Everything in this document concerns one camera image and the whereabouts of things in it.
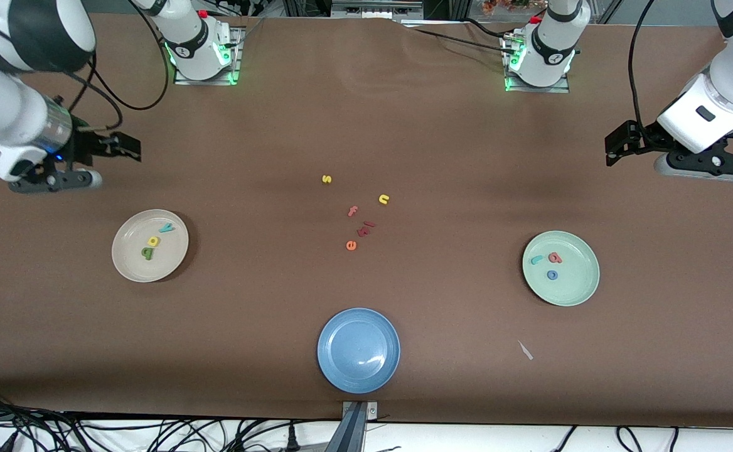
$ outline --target brown table surface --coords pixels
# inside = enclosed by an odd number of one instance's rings
[[[163,68],[139,20],[93,16],[100,71],[143,104]],[[631,30],[590,26],[571,93],[540,95],[504,92],[494,51],[386,20],[267,19],[240,85],[126,111],[144,162],[98,160],[102,189],[0,181],[0,393],[83,411],[337,417],[363,398],[394,421],[733,426],[733,183],[659,176],[654,156],[605,167],[604,136],[633,117]],[[644,118],[721,48],[713,28],[645,29]],[[114,117],[94,94],[76,114]],[[149,208],[180,214],[191,248],[138,284],[110,244]],[[378,227],[358,239],[364,220]],[[522,249],[551,229],[599,258],[580,306],[523,280]],[[353,306],[387,315],[403,347],[364,397],[316,360],[324,323]]]

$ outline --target blue plate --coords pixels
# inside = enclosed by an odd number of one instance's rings
[[[319,367],[333,386],[353,394],[375,391],[392,378],[400,340],[392,323],[372,309],[339,312],[319,335]]]

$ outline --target black cable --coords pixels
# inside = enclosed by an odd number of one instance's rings
[[[4,33],[3,31],[0,31],[0,36],[2,38],[4,38],[5,40],[7,40],[9,43],[12,43],[13,42],[13,40],[10,37],[8,37],[7,34]],[[76,80],[79,83],[82,83],[83,86],[87,86],[88,88],[94,90],[94,92],[96,92],[98,95],[101,95],[105,100],[108,101],[108,103],[110,103],[111,106],[113,106],[113,109],[115,110],[116,115],[117,115],[117,119],[116,119],[116,122],[113,125],[106,126],[106,128],[105,128],[106,131],[113,131],[113,129],[117,129],[118,127],[120,127],[120,125],[122,125],[122,123],[124,122],[124,115],[120,111],[120,108],[115,103],[115,101],[113,101],[113,99],[111,99],[107,94],[105,94],[105,92],[103,92],[102,90],[98,89],[92,83],[89,83],[88,80],[85,80],[82,77],[79,77],[79,75],[74,74],[73,72],[69,72],[69,71],[65,71],[65,70],[60,70],[60,73],[61,74],[68,75],[69,78],[71,78],[73,80]]]
[[[330,8],[327,6],[327,3],[325,3],[324,0],[316,0],[316,5],[321,15],[330,17]]]
[[[297,443],[297,431],[294,429],[294,423],[289,423],[289,440],[288,443],[286,443],[286,448],[284,450],[286,452],[297,452],[300,447],[300,443]]]
[[[26,438],[29,438],[33,441],[35,450],[38,449],[38,446],[43,448],[44,451],[47,451],[46,447],[43,446],[42,443],[40,443],[39,440],[37,440],[31,431],[31,427],[36,427],[37,429],[42,429],[44,432],[49,434],[51,436],[51,440],[54,444],[56,444],[58,449],[63,449],[65,452],[72,452],[71,447],[68,445],[68,441],[65,440],[62,436],[58,436],[54,430],[52,430],[46,423],[45,420],[43,420],[40,417],[40,414],[45,414],[47,416],[50,416],[52,412],[48,410],[37,410],[37,409],[28,409],[25,407],[20,406],[13,406],[12,404],[6,404],[4,402],[0,402],[0,411],[2,411],[5,414],[13,415],[13,424],[14,428],[16,428],[16,431],[19,434],[22,434]],[[69,421],[66,421],[66,424],[68,426],[71,426]],[[57,429],[60,430],[60,435],[63,435],[62,427],[59,427],[59,424],[57,426]],[[87,446],[86,442],[83,440],[82,437],[78,437],[80,440],[80,444],[83,446],[83,450],[85,452],[91,452],[91,449],[89,446]]]
[[[513,51],[512,49],[509,49],[509,48],[498,48],[498,46],[489,46],[489,45],[482,44],[482,43],[475,43],[473,41],[462,40],[462,38],[455,38],[453,36],[441,35],[439,33],[434,33],[433,31],[420,30],[418,28],[415,28],[415,30],[418,31],[418,32],[420,32],[420,33],[424,33],[424,34],[427,34],[427,35],[436,36],[438,38],[445,38],[445,40],[452,40],[452,41],[456,41],[458,43],[469,44],[471,46],[478,46],[478,48],[487,48],[487,49],[490,49],[490,50],[501,51],[503,53],[513,53],[513,52],[515,52],[515,51]]]
[[[83,433],[85,434],[85,436],[88,437],[89,440],[93,441],[94,444],[96,444],[97,446],[99,446],[100,449],[105,450],[105,452],[115,452],[114,450],[110,450],[107,447],[105,447],[105,445],[102,444],[102,443],[100,443],[99,441],[97,441],[96,438],[93,437],[93,435],[91,435],[88,432],[86,432],[85,431],[85,427],[82,427],[82,429],[83,429]]]
[[[90,60],[90,72],[88,72],[88,78],[86,79],[88,80],[88,83],[90,83],[94,79],[94,75],[96,75],[96,52],[94,52],[94,54],[90,56]],[[77,92],[77,96],[73,98],[71,105],[68,106],[68,112],[71,112],[77,108],[77,104],[79,104],[79,101],[82,100],[82,96],[85,95],[85,91],[87,90],[88,85],[82,85],[82,88],[80,88],[79,92]]]
[[[620,446],[622,446],[625,450],[628,450],[628,452],[634,452],[634,450],[629,449],[628,446],[626,446],[626,443],[624,443],[623,439],[620,438],[621,430],[626,430],[628,434],[631,435],[631,439],[634,440],[634,444],[635,446],[637,446],[637,452],[643,452],[642,447],[639,446],[639,441],[637,441],[637,437],[634,436],[634,432],[632,432],[631,429],[628,428],[627,426],[618,426],[615,429],[615,436],[618,438],[618,443],[620,444]]]
[[[244,427],[239,432],[237,432],[235,435],[239,438],[243,438],[243,436],[251,432],[252,429],[254,429],[257,426],[260,426],[260,424],[263,424],[265,422],[266,422],[265,419],[255,419],[254,421],[252,421],[252,424],[249,424],[248,426]],[[241,424],[243,424],[243,421],[241,421],[241,423],[238,424],[238,428],[241,427]]]
[[[265,19],[266,18],[263,18],[263,17],[258,18],[258,21],[255,22],[255,25],[253,25],[251,29],[244,28],[244,30],[243,30],[244,31],[243,39],[240,40],[240,41],[237,41],[235,43],[227,43],[227,44],[224,44],[225,48],[235,48],[236,46],[240,46],[241,44],[243,44],[244,41],[246,41],[247,38],[249,38],[249,36],[252,33],[255,33],[255,30],[258,29],[258,26],[260,26],[260,24],[263,23]]]
[[[127,2],[129,2],[129,4],[131,4],[133,8],[135,8],[135,11],[137,11],[137,14],[141,17],[143,22],[146,23],[146,26],[149,28],[149,32],[151,32],[152,37],[154,38],[155,45],[157,46],[158,51],[160,52],[160,57],[163,59],[163,70],[165,71],[165,75],[164,75],[165,80],[163,80],[163,89],[160,91],[160,95],[158,95],[157,99],[155,99],[154,102],[144,107],[138,107],[136,105],[131,105],[128,102],[126,102],[125,100],[123,100],[122,98],[118,97],[118,95],[115,94],[113,89],[109,87],[109,85],[107,85],[107,82],[105,82],[105,79],[102,78],[102,75],[99,74],[98,70],[96,69],[95,64],[91,64],[91,63],[88,63],[88,64],[90,65],[91,72],[96,74],[96,78],[99,80],[99,83],[101,83],[102,86],[105,87],[109,95],[111,95],[115,100],[117,100],[118,103],[120,103],[121,105],[125,106],[126,108],[130,110],[144,111],[148,109],[153,109],[155,105],[159,104],[160,101],[163,100],[163,97],[165,97],[166,95],[166,91],[168,91],[169,78],[170,78],[169,77],[168,58],[166,58],[166,54],[163,52],[163,49],[160,48],[160,38],[158,37],[157,31],[154,30],[152,24],[149,23],[149,20],[146,19],[146,15],[143,14],[143,11],[141,11],[141,9],[138,8],[137,5],[132,2],[132,0],[127,0]]]
[[[174,424],[172,424],[172,426],[170,426],[169,428],[163,430],[163,432],[161,432],[160,434],[158,434],[157,437],[154,438],[154,440],[152,441],[152,443],[149,444],[149,448],[146,449],[146,452],[156,452],[158,450],[158,447],[160,447],[161,444],[165,443],[166,440],[169,437],[171,437],[171,435],[177,433],[180,429],[182,429],[184,426],[186,426],[186,424],[191,423],[191,421],[180,421],[180,422],[183,423],[182,426],[178,426],[176,429],[171,430],[171,432],[169,432],[168,435],[163,436],[163,434],[166,434],[166,432],[168,432],[171,429],[171,427],[174,426]]]
[[[205,429],[206,427],[212,426],[212,424],[218,424],[218,423],[220,423],[220,422],[221,422],[221,419],[217,419],[217,420],[215,420],[215,421],[209,421],[208,423],[204,424],[204,426],[200,426],[200,428],[198,428],[198,429],[197,429],[197,428],[195,428],[194,426],[192,426],[191,424],[188,424],[188,427],[189,427],[189,428],[191,429],[191,434],[189,434],[189,435],[186,435],[186,437],[185,437],[185,438],[183,438],[183,440],[182,440],[182,441],[180,441],[180,442],[179,442],[179,443],[177,443],[177,444],[176,444],[176,445],[175,445],[174,447],[172,447],[171,449],[169,449],[169,452],[176,452],[176,450],[177,450],[177,449],[178,449],[178,448],[179,448],[180,446],[182,446],[183,444],[186,444],[186,443],[188,443],[188,438],[190,438],[190,437],[191,437],[191,436],[193,436],[193,435],[197,435],[198,437],[200,437],[200,438],[201,438],[201,441],[203,441],[203,442],[204,442],[205,444],[209,444],[209,442],[208,442],[208,438],[204,437],[204,435],[202,435],[202,434],[200,433],[200,430],[202,430],[202,429]]]
[[[268,449],[268,448],[267,448],[266,446],[264,446],[263,444],[258,444],[258,443],[252,444],[252,445],[251,445],[251,446],[249,446],[249,447],[244,447],[244,450],[247,450],[247,449],[251,449],[252,447],[255,447],[255,446],[257,446],[257,447],[260,447],[260,449],[263,449],[263,450],[265,450],[266,452],[272,452],[271,450],[269,450],[269,449]]]
[[[571,426],[569,430],[567,430],[567,434],[565,434],[564,438],[562,438],[562,442],[559,443],[559,447],[553,450],[553,452],[562,452],[564,450],[565,446],[567,446],[567,440],[570,439],[570,436],[573,435],[573,432],[575,432],[576,429],[578,429],[579,426]]]
[[[294,3],[295,6],[297,6],[297,11],[302,12],[302,14],[298,17],[309,17],[308,11],[306,11],[306,8],[302,5],[300,0],[291,0],[292,3]]]
[[[36,409],[31,409],[31,410],[33,410],[36,414],[46,414],[48,417],[53,418],[55,426],[57,427],[57,429],[60,430],[60,434],[62,435],[62,443],[68,444],[68,441],[65,439],[65,432],[63,432],[62,427],[60,427],[60,424],[58,423],[56,419],[62,420],[63,423],[66,424],[66,426],[71,427],[71,430],[73,430],[74,436],[77,437],[77,441],[79,441],[79,443],[83,446],[83,448],[85,448],[85,451],[90,452],[91,450],[90,446],[88,445],[87,440],[85,440],[85,437],[82,436],[82,433],[79,431],[79,429],[76,428],[76,423],[74,420],[65,417],[63,414],[60,414],[59,412],[51,411],[48,409],[36,408]],[[54,435],[53,430],[48,428],[48,425],[46,424],[45,420],[43,420],[40,424],[41,424],[41,427],[47,430],[49,434],[51,434],[54,437],[55,440],[59,439],[56,437],[56,435]]]
[[[472,23],[473,25],[477,26],[479,30],[483,31],[487,35],[494,36],[496,38],[502,38],[503,37],[503,34],[504,33],[507,33],[507,31],[504,31],[502,33],[498,33],[496,31],[490,30],[489,28],[485,28],[485,26],[483,26],[480,22],[478,22],[478,20],[475,20],[474,18],[470,18],[470,17],[460,18],[459,19],[459,22],[469,22],[469,23]]]
[[[668,447],[668,452],[673,452],[673,447],[676,446],[676,440],[679,439],[679,427],[673,427],[673,439],[670,440],[670,447]]]
[[[423,17],[423,20],[430,20],[430,18],[433,17],[433,14],[436,13],[436,10],[439,9],[439,6],[442,6],[442,3],[444,3],[444,0],[439,0],[439,3],[436,3],[436,6],[431,8],[431,13],[428,14],[427,17]]]
[[[292,423],[294,423],[294,424],[296,425],[296,424],[304,424],[304,423],[306,423],[306,422],[316,422],[316,421],[324,421],[324,419],[301,419],[301,420],[298,420],[298,421],[289,421],[289,422],[287,422],[287,423],[284,423],[284,424],[278,424],[277,426],[271,426],[271,427],[269,427],[269,428],[267,428],[267,429],[263,429],[263,430],[260,430],[259,432],[255,432],[254,434],[252,434],[252,435],[250,435],[250,436],[248,436],[248,437],[244,438],[244,440],[243,440],[243,441],[241,441],[241,444],[244,444],[244,443],[246,443],[247,441],[250,441],[250,440],[252,440],[252,438],[254,438],[254,437],[257,437],[257,436],[263,435],[263,434],[265,434],[266,432],[270,432],[270,431],[272,431],[272,430],[275,430],[275,429],[282,429],[282,428],[284,428],[284,427],[288,427],[288,426],[290,426],[290,424],[292,424]]]
[[[615,4],[615,6],[613,6],[613,8],[611,9],[611,11],[609,9],[607,9],[607,11],[604,12],[604,16],[606,17],[606,19],[603,20],[601,23],[604,24],[604,25],[608,24],[609,21],[611,20],[611,18],[613,18],[615,16],[615,14],[617,13],[617,11],[620,8],[620,5],[622,3],[623,3],[623,0],[618,0],[617,3]]]
[[[634,83],[634,46],[637,42],[637,35],[639,34],[639,29],[643,25],[643,21],[645,20],[645,15],[648,14],[648,10],[651,9],[651,5],[654,4],[655,0],[648,0],[648,3],[645,4],[645,8],[643,8],[642,14],[639,15],[639,20],[637,20],[637,25],[634,28],[634,33],[631,34],[631,44],[628,47],[628,83],[631,87],[631,102],[634,105],[634,116],[637,121],[637,128],[639,129],[640,134],[643,135],[643,138],[645,140],[645,143],[650,144],[654,146],[653,141],[650,137],[645,133],[645,127],[643,126],[642,117],[640,117],[639,114],[639,99],[637,98],[637,86]]]
[[[197,441],[199,441],[202,444],[202,450],[203,450],[203,452],[208,452],[208,438],[204,438],[204,437],[202,437],[202,438],[194,438],[192,440],[185,441],[185,444],[196,443]]]

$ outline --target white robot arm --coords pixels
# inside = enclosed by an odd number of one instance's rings
[[[0,178],[13,191],[98,186],[96,171],[73,171],[73,163],[91,166],[93,155],[140,160],[137,140],[79,131],[86,123],[16,77],[77,71],[95,46],[93,26],[79,0],[0,0]],[[59,161],[68,164],[68,171],[57,171]]]
[[[208,80],[231,59],[224,48],[230,42],[230,26],[194,11],[191,0],[133,0],[154,20],[163,34],[171,59],[184,77]]]
[[[516,35],[522,35],[522,45],[509,70],[537,88],[558,82],[570,69],[575,44],[587,23],[590,23],[587,0],[551,0],[542,22],[529,23],[515,31]]]
[[[630,154],[660,151],[666,152],[654,164],[660,174],[733,181],[733,153],[725,150],[733,140],[733,0],[711,2],[726,47],[656,123],[626,121],[607,135],[607,166]]]

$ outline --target green plate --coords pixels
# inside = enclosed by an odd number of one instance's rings
[[[522,274],[539,298],[556,306],[584,303],[601,279],[592,248],[563,231],[542,232],[529,242],[522,254]]]

